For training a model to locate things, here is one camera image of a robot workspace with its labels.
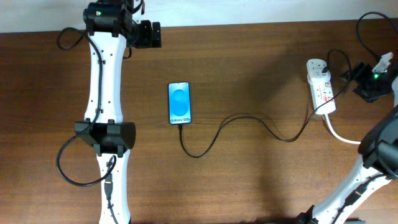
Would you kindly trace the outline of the blue Samsung Galaxy smartphone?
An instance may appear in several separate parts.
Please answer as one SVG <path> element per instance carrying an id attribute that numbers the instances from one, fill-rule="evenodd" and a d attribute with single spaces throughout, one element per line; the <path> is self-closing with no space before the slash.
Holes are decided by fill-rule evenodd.
<path id="1" fill-rule="evenodd" d="M 168 84 L 169 123 L 171 125 L 192 122 L 189 82 Z"/>

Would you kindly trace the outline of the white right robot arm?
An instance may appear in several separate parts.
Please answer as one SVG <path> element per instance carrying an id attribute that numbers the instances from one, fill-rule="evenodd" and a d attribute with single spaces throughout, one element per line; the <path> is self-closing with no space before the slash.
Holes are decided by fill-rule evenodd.
<path id="1" fill-rule="evenodd" d="M 329 114 L 336 110 L 331 74 L 322 59 L 307 62 L 315 113 L 339 140 L 358 145 L 359 157 L 344 181 L 322 202 L 299 214 L 294 223 L 344 223 L 376 190 L 397 178 L 397 79 L 388 84 L 394 93 L 393 110 L 362 141 L 349 141 L 334 131 Z"/>

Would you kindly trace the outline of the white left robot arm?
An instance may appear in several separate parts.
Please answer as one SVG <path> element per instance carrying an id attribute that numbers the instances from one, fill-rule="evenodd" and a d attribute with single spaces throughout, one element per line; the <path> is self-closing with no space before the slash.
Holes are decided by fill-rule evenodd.
<path id="1" fill-rule="evenodd" d="M 136 140 L 136 125 L 121 109 L 121 70 L 125 50 L 160 48 L 159 22 L 143 21 L 145 2 L 96 1 L 83 11 L 91 40 L 91 80 L 84 120 L 75 131 L 91 146 L 101 185 L 100 223 L 130 223 L 127 166 Z"/>

